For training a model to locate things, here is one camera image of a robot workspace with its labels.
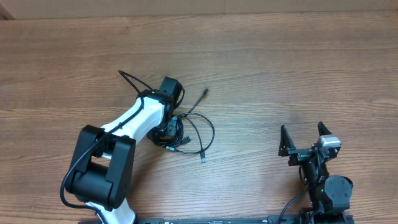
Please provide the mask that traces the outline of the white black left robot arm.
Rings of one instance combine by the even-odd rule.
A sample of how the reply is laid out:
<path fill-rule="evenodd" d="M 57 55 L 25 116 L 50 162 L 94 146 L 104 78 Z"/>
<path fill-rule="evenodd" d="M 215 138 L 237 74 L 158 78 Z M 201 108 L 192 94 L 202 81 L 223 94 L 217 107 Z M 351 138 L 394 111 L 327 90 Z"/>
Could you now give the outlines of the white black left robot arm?
<path fill-rule="evenodd" d="M 169 126 L 182 95 L 180 87 L 145 90 L 113 122 L 85 126 L 60 187 L 62 202 L 94 211 L 98 223 L 135 223 L 127 195 L 136 145 L 147 133 Z"/>

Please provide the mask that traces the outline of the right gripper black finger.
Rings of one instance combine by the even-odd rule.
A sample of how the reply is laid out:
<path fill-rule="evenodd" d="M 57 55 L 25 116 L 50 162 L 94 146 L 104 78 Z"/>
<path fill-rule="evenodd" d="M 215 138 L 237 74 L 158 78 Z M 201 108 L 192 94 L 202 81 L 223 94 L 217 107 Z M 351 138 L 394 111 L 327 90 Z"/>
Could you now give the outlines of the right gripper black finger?
<path fill-rule="evenodd" d="M 291 139 L 285 125 L 280 127 L 280 144 L 278 156 L 288 156 L 290 151 L 295 150 L 295 145 Z"/>
<path fill-rule="evenodd" d="M 319 136 L 331 135 L 331 131 L 320 121 L 317 124 Z"/>

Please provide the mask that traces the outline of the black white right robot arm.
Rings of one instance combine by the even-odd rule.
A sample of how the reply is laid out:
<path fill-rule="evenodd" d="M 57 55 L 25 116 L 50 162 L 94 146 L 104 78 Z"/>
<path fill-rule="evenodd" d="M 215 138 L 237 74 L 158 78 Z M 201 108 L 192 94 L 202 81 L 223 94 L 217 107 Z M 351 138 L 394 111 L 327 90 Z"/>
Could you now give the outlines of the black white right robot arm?
<path fill-rule="evenodd" d="M 353 223 L 353 217 L 345 211 L 350 208 L 353 193 L 351 179 L 330 175 L 326 163 L 337 157 L 341 149 L 338 136 L 322 123 L 317 125 L 319 138 L 307 149 L 297 149 L 287 128 L 280 128 L 278 155 L 288 157 L 289 166 L 297 166 L 300 181 L 305 190 L 295 196 L 282 209 L 278 223 Z M 286 217 L 287 209 L 298 199 L 308 194 L 310 207 L 302 208 L 298 215 Z"/>

